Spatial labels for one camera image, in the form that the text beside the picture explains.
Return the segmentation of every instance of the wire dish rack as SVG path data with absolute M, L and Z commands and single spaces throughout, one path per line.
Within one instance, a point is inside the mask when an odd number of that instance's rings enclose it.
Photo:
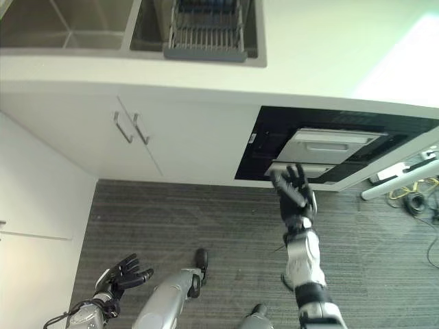
M 166 58 L 244 62 L 239 0 L 174 0 Z

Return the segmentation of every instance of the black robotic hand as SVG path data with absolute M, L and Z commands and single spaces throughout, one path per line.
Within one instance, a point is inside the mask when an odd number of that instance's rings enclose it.
M 125 289 L 140 286 L 149 280 L 153 273 L 153 269 L 139 272 L 139 259 L 136 254 L 131 254 L 101 275 L 96 282 L 95 295 L 109 293 L 113 299 L 120 300 Z
M 272 171 L 270 177 L 274 188 L 281 197 L 281 216 L 289 234 L 297 234 L 303 227 L 304 217 L 310 221 L 317 213 L 314 192 L 308 185 L 308 179 L 300 164 L 296 164 L 297 174 L 291 166 L 288 174 Z

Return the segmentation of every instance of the drawer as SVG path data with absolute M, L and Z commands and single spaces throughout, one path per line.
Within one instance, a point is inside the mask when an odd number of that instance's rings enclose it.
M 384 133 L 299 129 L 276 161 L 338 165 Z
M 268 176 L 272 170 L 275 171 L 287 171 L 287 166 L 292 166 L 295 170 L 294 163 L 290 162 L 273 162 L 265 172 L 265 175 Z M 311 163 L 302 163 L 303 171 L 308 178 L 318 178 L 324 173 L 330 171 L 335 165 L 333 164 L 311 164 Z

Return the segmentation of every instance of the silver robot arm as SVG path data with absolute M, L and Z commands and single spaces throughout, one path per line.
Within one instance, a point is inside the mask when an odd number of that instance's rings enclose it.
M 149 280 L 153 269 L 139 271 L 139 260 L 132 254 L 105 270 L 95 285 L 90 300 L 77 303 L 68 312 L 50 319 L 43 326 L 49 326 L 67 317 L 68 329 L 102 329 L 109 319 L 119 316 L 119 301 L 126 289 L 137 287 Z
M 320 268 L 319 238 L 312 228 L 317 213 L 314 192 L 302 167 L 286 173 L 272 172 L 271 179 L 281 197 L 281 215 L 288 232 L 284 235 L 288 262 L 283 282 L 296 295 L 303 329 L 347 329 L 338 306 L 327 289 Z

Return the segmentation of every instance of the metal handle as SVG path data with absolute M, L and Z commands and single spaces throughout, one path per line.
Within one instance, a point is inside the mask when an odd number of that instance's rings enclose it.
M 123 137 L 125 137 L 126 141 L 129 142 L 130 144 L 132 143 L 132 136 L 128 136 L 126 134 L 126 132 L 124 132 L 124 130 L 122 129 L 121 125 L 119 125 L 118 119 L 119 118 L 119 112 L 115 112 L 115 125 L 117 127 L 117 129 L 119 129 L 119 131 L 122 133 Z
M 347 152 L 349 145 L 347 144 L 326 144 L 326 143 L 307 143 L 309 151 L 326 151 L 326 152 Z
M 134 125 L 134 128 L 136 128 L 137 134 L 139 134 L 141 140 L 143 141 L 143 144 L 148 145 L 148 143 L 150 142 L 150 137 L 149 136 L 144 137 L 142 131 L 139 128 L 139 125 L 137 124 L 138 118 L 139 118 L 139 113 L 135 113 L 132 123 Z

